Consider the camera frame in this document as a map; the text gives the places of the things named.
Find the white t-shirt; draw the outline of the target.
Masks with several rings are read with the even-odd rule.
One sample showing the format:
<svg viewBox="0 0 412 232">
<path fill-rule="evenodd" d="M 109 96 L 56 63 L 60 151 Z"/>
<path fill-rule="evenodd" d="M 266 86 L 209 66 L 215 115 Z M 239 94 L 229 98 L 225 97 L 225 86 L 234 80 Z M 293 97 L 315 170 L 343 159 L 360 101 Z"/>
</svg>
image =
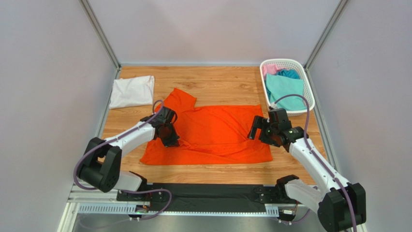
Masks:
<svg viewBox="0 0 412 232">
<path fill-rule="evenodd" d="M 114 80 L 109 109 L 152 105 L 154 84 L 153 75 Z"/>
</svg>

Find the orange t-shirt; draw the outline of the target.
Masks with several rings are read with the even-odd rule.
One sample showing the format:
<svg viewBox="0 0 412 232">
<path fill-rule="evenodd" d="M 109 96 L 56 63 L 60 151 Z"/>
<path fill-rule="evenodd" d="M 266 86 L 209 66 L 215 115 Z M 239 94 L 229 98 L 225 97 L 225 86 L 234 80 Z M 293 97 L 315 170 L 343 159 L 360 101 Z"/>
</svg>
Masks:
<svg viewBox="0 0 412 232">
<path fill-rule="evenodd" d="M 177 147 L 160 140 L 147 143 L 140 162 L 146 165 L 250 164 L 272 161 L 269 145 L 248 138 L 259 105 L 196 107 L 197 99 L 175 88 L 164 105 L 177 113 Z"/>
</svg>

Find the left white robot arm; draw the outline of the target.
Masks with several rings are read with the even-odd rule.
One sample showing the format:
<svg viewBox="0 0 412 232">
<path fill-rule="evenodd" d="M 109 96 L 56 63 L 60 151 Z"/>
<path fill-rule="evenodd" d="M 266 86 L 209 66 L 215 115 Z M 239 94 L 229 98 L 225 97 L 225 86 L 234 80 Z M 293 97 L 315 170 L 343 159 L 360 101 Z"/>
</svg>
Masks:
<svg viewBox="0 0 412 232">
<path fill-rule="evenodd" d="M 107 138 L 92 138 L 83 157 L 74 168 L 76 185 L 85 190 L 109 192 L 113 189 L 137 192 L 143 177 L 121 171 L 122 158 L 138 146 L 159 139 L 164 147 L 178 146 L 179 136 L 174 128 L 177 114 L 162 106 L 151 116 L 142 118 L 128 130 Z"/>
</svg>

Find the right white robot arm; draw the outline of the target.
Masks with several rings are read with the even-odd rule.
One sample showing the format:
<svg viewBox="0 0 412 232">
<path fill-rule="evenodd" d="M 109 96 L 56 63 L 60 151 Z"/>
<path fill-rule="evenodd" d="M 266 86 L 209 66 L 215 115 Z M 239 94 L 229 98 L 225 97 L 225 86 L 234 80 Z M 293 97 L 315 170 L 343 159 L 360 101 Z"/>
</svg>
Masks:
<svg viewBox="0 0 412 232">
<path fill-rule="evenodd" d="M 277 180 L 276 185 L 286 197 L 305 205 L 317 214 L 327 232 L 351 229 L 367 220 L 366 191 L 359 183 L 352 184 L 319 154 L 307 134 L 307 129 L 293 127 L 285 109 L 271 109 L 269 117 L 255 116 L 249 139 L 260 131 L 259 140 L 268 145 L 283 147 L 297 159 L 317 188 L 305 184 L 294 175 Z"/>
</svg>

